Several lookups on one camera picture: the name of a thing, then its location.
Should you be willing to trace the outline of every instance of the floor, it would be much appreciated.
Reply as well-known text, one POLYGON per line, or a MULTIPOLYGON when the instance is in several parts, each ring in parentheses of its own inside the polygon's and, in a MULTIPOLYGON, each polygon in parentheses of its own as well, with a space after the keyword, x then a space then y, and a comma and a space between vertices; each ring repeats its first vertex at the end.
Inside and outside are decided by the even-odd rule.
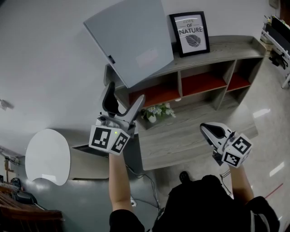
MULTIPOLYGON (((244 102, 254 116, 259 135, 252 139, 254 148, 244 163, 255 196, 266 197, 280 219, 280 231, 290 222, 290 90, 282 89, 284 81, 278 69, 266 58, 244 102)), ((159 200, 165 205, 170 190, 180 184, 179 173, 186 170, 192 179, 207 174, 219 177, 228 170, 212 157, 155 171, 159 200)), ((224 179, 231 189, 231 178, 224 179)))
MULTIPOLYGON (((125 162, 137 174, 143 173, 138 137, 136 136, 128 143, 130 144, 124 149, 125 162)), ((111 202, 108 180, 68 180, 64 185, 57 186, 46 179, 29 181, 24 165, 16 168, 16 172, 25 190, 31 192, 41 206, 63 212, 65 219, 63 227, 66 232, 105 232, 110 230, 111 202)), ((154 180, 153 172, 146 173, 154 180)), ((154 204, 149 179, 147 177, 137 179, 132 173, 128 174, 133 198, 154 204)), ((137 200, 136 203, 134 212, 148 230, 157 217, 157 208, 137 200)))
MULTIPOLYGON (((256 117, 255 124, 259 135, 252 141, 254 148, 244 166, 248 179, 256 196, 264 196, 276 211, 280 219, 280 231, 289 223, 290 216, 290 90, 283 90, 284 81, 279 71, 266 59, 261 71, 251 87, 244 102, 256 117)), ((134 169, 140 169, 140 149, 138 138, 132 141, 131 150, 125 153, 127 162, 130 154, 137 157, 137 164, 130 163, 134 169)), ((219 177, 227 171, 227 166, 219 167, 209 156, 199 156, 194 162, 187 162, 172 167, 156 169, 149 175, 156 177, 159 201, 165 205, 168 193, 179 183, 179 173, 186 170, 192 179, 201 179, 207 174, 219 177)), ((111 204, 108 195, 108 181, 70 180, 63 186, 57 186, 48 180, 28 181, 24 167, 19 177, 26 189, 32 192, 39 203, 47 209, 63 212, 66 231, 109 231, 111 204)), ((224 179, 231 189, 231 178, 224 179)), ((130 177, 133 197, 154 203, 150 181, 145 178, 130 177)), ((135 213, 146 229, 156 218, 157 210, 146 203, 137 202, 135 213)))

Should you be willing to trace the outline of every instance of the person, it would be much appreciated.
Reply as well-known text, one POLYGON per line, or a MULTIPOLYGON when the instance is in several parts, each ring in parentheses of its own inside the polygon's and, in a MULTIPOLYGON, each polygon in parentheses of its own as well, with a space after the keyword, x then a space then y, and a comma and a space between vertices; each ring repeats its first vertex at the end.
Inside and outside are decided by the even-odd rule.
MULTIPOLYGON (((109 155, 109 194, 113 212, 110 232, 144 232, 133 213, 129 178, 123 155, 109 155)), ((234 199, 227 195, 213 175, 191 181, 186 172, 173 188, 153 232, 222 231, 277 232, 280 227, 274 210, 263 197, 254 197, 243 166, 230 166, 234 199)))

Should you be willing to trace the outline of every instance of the white device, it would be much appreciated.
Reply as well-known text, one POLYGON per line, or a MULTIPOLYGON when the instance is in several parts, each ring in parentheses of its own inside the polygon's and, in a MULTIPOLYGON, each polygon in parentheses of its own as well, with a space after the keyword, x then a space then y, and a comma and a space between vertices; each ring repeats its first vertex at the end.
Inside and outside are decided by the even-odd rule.
POLYGON ((207 122, 200 125, 202 135, 214 147, 213 158, 238 168, 248 157, 253 144, 244 135, 238 135, 223 123, 207 122))
POLYGON ((173 61, 161 0, 119 1, 84 24, 127 88, 173 61))
POLYGON ((124 114, 121 114, 114 92, 115 83, 111 82, 101 94, 97 111, 100 115, 96 125, 91 127, 89 147, 120 155, 130 137, 134 137, 134 120, 143 107, 145 95, 141 95, 124 114))
POLYGON ((132 207, 136 207, 137 206, 137 203, 134 200, 134 198, 132 197, 132 195, 131 195, 131 205, 132 205, 132 207))

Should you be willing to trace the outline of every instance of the shelf top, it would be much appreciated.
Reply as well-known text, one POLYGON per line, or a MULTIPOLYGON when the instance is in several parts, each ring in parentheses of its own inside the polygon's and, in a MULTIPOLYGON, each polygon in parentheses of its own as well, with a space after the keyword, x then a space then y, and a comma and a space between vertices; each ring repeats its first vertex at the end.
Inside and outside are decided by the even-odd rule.
MULTIPOLYGON (((158 77, 183 69, 194 68, 212 63, 246 58, 263 58, 266 53, 266 49, 263 47, 263 45, 253 36, 210 36, 209 45, 209 53, 203 53, 182 58, 179 56, 178 53, 174 53, 174 60, 171 63, 169 63, 159 71, 153 73, 148 78, 158 77)), ((125 85, 121 80, 116 82, 116 89, 122 88, 124 86, 125 85)))

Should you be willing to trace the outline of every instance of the red shelf back panel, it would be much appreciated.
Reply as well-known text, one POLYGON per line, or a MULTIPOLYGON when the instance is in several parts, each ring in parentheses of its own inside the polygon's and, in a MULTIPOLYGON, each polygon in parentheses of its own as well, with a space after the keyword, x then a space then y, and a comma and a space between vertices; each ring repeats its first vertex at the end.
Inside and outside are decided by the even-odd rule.
POLYGON ((183 96, 227 86, 223 78, 215 75, 213 72, 205 72, 198 75, 185 77, 181 79, 181 82, 183 96))
POLYGON ((231 78, 231 81, 230 81, 230 84, 227 88, 227 91, 232 91, 232 90, 235 90, 235 89, 240 89, 240 88, 244 88, 244 87, 247 87, 247 86, 250 86, 251 83, 246 80, 245 78, 241 77, 239 75, 239 73, 235 72, 233 73, 232 75, 232 78, 231 78))
POLYGON ((143 107, 153 106, 180 98, 177 83, 167 82, 130 93, 129 103, 132 104, 142 94, 145 94, 146 96, 146 101, 143 107))

